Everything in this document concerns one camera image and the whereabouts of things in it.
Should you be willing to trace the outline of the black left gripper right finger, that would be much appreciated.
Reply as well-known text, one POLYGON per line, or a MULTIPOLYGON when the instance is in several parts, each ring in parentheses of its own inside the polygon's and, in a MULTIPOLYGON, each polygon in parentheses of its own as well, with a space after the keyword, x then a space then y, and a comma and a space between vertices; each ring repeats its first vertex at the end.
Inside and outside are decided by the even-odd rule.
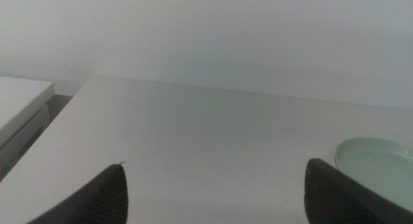
POLYGON ((383 198, 319 158, 305 170, 309 223, 412 223, 412 212, 383 198))

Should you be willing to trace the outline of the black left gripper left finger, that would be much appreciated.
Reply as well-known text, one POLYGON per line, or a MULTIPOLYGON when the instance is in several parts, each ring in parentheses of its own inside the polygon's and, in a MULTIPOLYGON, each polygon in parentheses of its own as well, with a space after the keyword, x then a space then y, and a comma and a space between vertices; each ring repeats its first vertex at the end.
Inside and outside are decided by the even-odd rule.
POLYGON ((127 219, 125 170, 122 165, 114 164, 31 223, 125 224, 127 219))

